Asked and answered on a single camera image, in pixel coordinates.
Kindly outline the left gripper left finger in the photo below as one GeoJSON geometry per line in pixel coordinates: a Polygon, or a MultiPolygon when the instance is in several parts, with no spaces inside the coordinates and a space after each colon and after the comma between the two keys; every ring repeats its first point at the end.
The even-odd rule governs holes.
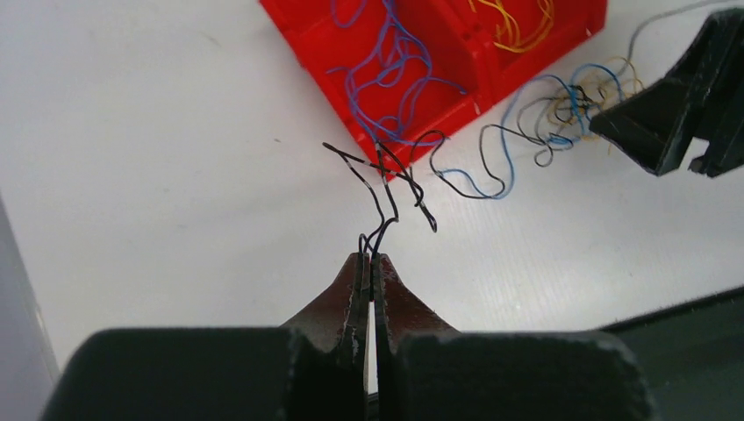
{"type": "Polygon", "coordinates": [[[45,420],[364,420],[369,259],[274,327],[109,329],[63,371],[45,420]]]}

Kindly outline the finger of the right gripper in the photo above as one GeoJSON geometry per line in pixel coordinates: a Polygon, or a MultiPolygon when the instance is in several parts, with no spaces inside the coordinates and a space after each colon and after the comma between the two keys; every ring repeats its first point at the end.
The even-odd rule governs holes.
{"type": "Polygon", "coordinates": [[[696,137],[706,140],[705,152],[688,169],[715,178],[743,165],[743,88],[725,101],[714,103],[697,128],[696,137]]]}
{"type": "Polygon", "coordinates": [[[743,10],[716,11],[662,79],[597,114],[590,130],[650,174],[665,175],[680,167],[706,111],[739,87],[743,10]]]}

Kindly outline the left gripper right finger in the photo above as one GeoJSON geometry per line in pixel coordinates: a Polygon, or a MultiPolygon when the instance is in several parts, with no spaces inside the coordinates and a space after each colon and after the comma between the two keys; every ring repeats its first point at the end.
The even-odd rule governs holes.
{"type": "Polygon", "coordinates": [[[371,261],[382,420],[651,420],[640,365],[598,331],[459,332],[371,261]]]}

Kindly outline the red two-compartment plastic bin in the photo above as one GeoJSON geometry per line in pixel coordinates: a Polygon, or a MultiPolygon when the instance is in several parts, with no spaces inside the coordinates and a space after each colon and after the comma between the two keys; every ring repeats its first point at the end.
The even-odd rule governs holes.
{"type": "Polygon", "coordinates": [[[366,157],[427,153],[605,25],[604,1],[266,1],[366,157]]]}

